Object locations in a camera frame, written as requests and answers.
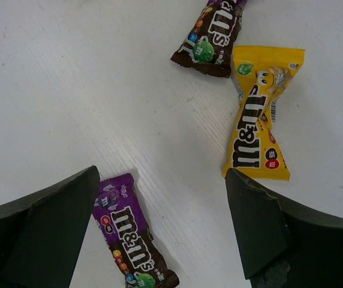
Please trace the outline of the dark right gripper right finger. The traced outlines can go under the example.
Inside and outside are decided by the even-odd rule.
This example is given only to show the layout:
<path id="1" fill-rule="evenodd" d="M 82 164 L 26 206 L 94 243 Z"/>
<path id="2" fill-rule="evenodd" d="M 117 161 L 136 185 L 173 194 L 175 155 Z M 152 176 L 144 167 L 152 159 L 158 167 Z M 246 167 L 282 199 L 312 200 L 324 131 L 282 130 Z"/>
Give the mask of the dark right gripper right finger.
<path id="1" fill-rule="evenodd" d="M 343 218 L 282 196 L 236 169 L 225 176 L 252 287 L 343 287 Z"/>

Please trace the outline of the yellow M&M's packet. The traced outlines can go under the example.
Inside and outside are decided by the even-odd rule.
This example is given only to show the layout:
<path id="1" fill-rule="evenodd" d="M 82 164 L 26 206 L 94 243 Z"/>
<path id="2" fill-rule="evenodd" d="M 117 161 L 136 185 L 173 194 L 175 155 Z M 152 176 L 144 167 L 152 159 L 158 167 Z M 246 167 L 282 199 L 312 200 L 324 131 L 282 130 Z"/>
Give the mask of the yellow M&M's packet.
<path id="1" fill-rule="evenodd" d="M 252 179 L 289 181 L 290 171 L 275 139 L 276 101 L 302 67 L 305 50 L 236 46 L 233 63 L 239 110 L 222 170 L 236 169 Z"/>

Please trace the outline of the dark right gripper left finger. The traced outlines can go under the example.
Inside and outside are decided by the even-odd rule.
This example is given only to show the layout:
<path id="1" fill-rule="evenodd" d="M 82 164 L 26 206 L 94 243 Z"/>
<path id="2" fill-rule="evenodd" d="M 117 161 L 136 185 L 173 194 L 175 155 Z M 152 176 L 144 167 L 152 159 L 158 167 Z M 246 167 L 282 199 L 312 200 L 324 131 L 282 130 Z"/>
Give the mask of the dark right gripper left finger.
<path id="1" fill-rule="evenodd" d="M 0 205 L 0 287 L 69 287 L 97 198 L 88 167 Z"/>

